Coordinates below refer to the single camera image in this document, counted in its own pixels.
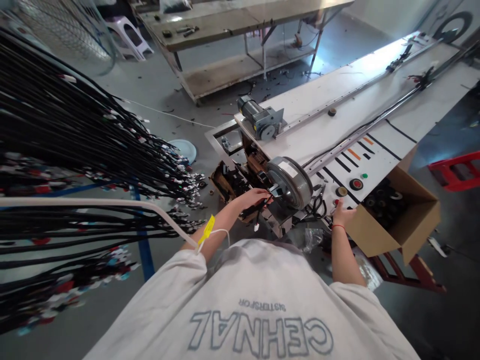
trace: yellow tag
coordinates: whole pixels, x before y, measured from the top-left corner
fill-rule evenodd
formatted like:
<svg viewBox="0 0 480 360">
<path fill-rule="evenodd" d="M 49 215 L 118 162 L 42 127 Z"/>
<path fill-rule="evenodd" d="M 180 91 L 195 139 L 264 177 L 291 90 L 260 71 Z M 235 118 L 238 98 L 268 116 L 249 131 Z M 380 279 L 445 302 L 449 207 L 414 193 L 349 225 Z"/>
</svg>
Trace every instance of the yellow tag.
<svg viewBox="0 0 480 360">
<path fill-rule="evenodd" d="M 215 224 L 215 217 L 213 215 L 210 216 L 210 220 L 206 223 L 205 230 L 203 230 L 203 235 L 198 241 L 198 245 L 204 242 L 205 239 L 208 239 L 212 229 L 214 228 Z"/>
</svg>

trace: metal workbench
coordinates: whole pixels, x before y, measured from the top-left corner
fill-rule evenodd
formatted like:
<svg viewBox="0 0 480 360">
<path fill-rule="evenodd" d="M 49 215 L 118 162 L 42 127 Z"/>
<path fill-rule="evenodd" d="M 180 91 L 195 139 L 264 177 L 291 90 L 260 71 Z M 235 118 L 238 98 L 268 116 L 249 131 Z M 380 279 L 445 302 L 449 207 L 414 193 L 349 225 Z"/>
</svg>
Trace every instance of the metal workbench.
<svg viewBox="0 0 480 360">
<path fill-rule="evenodd" d="M 140 14 L 145 26 L 165 57 L 181 85 L 198 105 L 199 99 L 206 95 L 225 89 L 233 84 L 245 81 L 258 75 L 266 78 L 267 72 L 280 68 L 313 55 L 310 68 L 319 49 L 322 32 L 327 23 L 340 10 L 353 3 L 354 0 L 278 0 L 262 4 L 250 1 L 247 6 L 233 8 L 228 11 L 209 13 L 198 17 L 189 12 L 160 15 L 157 12 Z M 285 42 L 267 45 L 267 40 L 278 25 L 299 21 L 299 31 L 303 19 L 317 16 L 314 24 L 319 33 L 314 46 L 301 48 L 285 46 Z M 199 30 L 184 37 L 177 33 L 178 29 L 196 27 Z M 171 37 L 164 37 L 163 31 L 170 31 Z M 249 51 L 247 34 L 259 31 L 261 48 Z M 243 36 L 245 53 L 211 63 L 207 66 L 183 71 L 179 52 L 212 43 L 233 36 Z"/>
</svg>

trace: red string bracelet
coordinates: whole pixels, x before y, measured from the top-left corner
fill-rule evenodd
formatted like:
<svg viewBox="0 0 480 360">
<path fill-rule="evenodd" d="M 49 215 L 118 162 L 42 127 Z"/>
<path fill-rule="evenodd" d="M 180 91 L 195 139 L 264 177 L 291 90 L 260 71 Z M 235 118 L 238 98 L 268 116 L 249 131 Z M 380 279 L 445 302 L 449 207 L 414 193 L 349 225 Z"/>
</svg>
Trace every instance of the red string bracelet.
<svg viewBox="0 0 480 360">
<path fill-rule="evenodd" d="M 332 225 L 331 230 L 333 231 L 334 227 L 336 227 L 336 226 L 339 226 L 339 227 L 343 228 L 343 230 L 345 230 L 345 226 L 339 225 L 339 224 Z"/>
</svg>

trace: white pipe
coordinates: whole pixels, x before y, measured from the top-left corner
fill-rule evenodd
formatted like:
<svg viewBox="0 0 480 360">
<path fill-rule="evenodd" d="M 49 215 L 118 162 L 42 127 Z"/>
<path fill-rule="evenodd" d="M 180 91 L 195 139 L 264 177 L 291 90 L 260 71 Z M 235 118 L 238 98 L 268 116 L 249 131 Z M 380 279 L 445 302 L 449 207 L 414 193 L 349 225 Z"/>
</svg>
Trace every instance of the white pipe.
<svg viewBox="0 0 480 360">
<path fill-rule="evenodd" d="M 116 200 L 116 199 L 97 199 L 97 198 L 49 198 L 49 197 L 2 197 L 0 198 L 0 208 L 12 207 L 33 207 L 33 206 L 124 206 L 138 207 L 153 210 L 158 213 L 165 221 L 193 248 L 198 244 L 182 230 L 180 226 L 161 208 L 151 202 L 137 200 Z"/>
</svg>

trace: concrete floor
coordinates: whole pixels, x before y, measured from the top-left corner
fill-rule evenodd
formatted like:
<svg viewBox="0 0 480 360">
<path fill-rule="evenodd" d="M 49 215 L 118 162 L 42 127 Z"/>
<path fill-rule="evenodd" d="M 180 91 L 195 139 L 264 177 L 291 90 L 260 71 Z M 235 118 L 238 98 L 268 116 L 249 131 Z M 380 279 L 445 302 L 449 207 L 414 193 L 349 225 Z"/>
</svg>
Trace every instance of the concrete floor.
<svg viewBox="0 0 480 360">
<path fill-rule="evenodd" d="M 272 42 L 287 39 L 297 31 L 297 24 L 291 23 L 279 27 L 272 35 Z M 304 42 L 313 38 L 306 26 L 302 29 Z M 393 39 L 379 33 L 364 24 L 339 16 L 326 28 L 318 51 L 313 71 L 329 72 L 352 60 L 378 49 Z M 251 39 L 251 46 L 258 38 Z M 239 38 L 219 41 L 214 44 L 197 47 L 181 52 L 180 59 L 184 69 L 201 66 L 218 59 L 219 56 L 237 54 L 243 50 L 243 40 Z M 261 101 L 267 94 L 270 97 L 286 92 L 310 79 L 302 76 L 308 69 L 310 59 L 298 61 L 286 67 L 288 79 L 279 75 L 279 71 L 270 74 L 267 82 L 256 79 L 257 84 L 252 97 Z M 205 104 L 197 108 L 181 89 L 179 82 L 168 67 L 164 58 L 156 51 L 145 62 L 119 61 L 112 72 L 97 81 L 104 88 L 121 97 L 141 103 L 152 109 L 171 111 L 173 115 L 190 121 L 158 113 L 135 103 L 126 104 L 126 108 L 149 119 L 149 129 L 153 134 L 166 140 L 187 139 L 195 144 L 198 154 L 193 164 L 195 172 L 209 175 L 218 164 L 219 158 L 206 140 L 204 132 L 229 121 L 237 112 L 238 94 L 249 89 L 246 83 L 237 84 L 229 89 L 208 96 Z M 276 86 L 278 82 L 285 85 Z M 441 243 L 447 243 L 459 251 L 467 253 L 480 262 L 477 220 L 480 204 L 480 189 L 459 193 L 448 193 L 432 178 L 426 164 L 460 154 L 477 151 L 479 129 L 470 128 L 467 118 L 472 114 L 474 103 L 462 100 L 420 143 L 410 172 L 430 191 L 436 194 L 442 204 L 442 222 L 435 234 Z M 193 211 L 194 219 L 207 218 L 222 207 L 217 195 L 208 194 L 211 186 L 201 191 L 200 201 L 207 209 Z M 124 193 L 104 193 L 93 190 L 88 197 L 127 198 Z M 168 207 L 168 201 L 162 205 Z M 253 237 L 252 227 L 237 222 L 231 231 L 232 240 Z M 159 239 L 151 241 L 151 252 L 155 269 L 160 268 L 181 246 L 179 239 Z M 136 246 L 130 246 L 137 259 Z M 425 245 L 420 256 L 430 266 L 435 278 L 447 289 L 447 294 L 436 294 L 426 290 L 383 283 L 376 291 L 380 302 L 415 346 L 423 359 L 444 359 L 433 354 L 444 354 L 449 359 L 479 358 L 480 350 L 475 346 L 475 336 L 480 330 L 479 263 L 460 254 L 452 253 L 447 259 L 441 258 L 431 247 Z M 309 257 L 315 270 L 331 282 L 325 270 L 326 261 L 322 261 L 320 251 L 313 251 Z M 127 281 L 110 283 L 107 288 L 99 288 L 85 295 L 85 306 L 66 311 L 47 326 L 36 329 L 24 337 L 15 333 L 0 336 L 0 348 L 3 359 L 57 360 L 81 359 L 108 329 L 116 316 L 144 283 L 141 268 L 133 272 Z"/>
</svg>

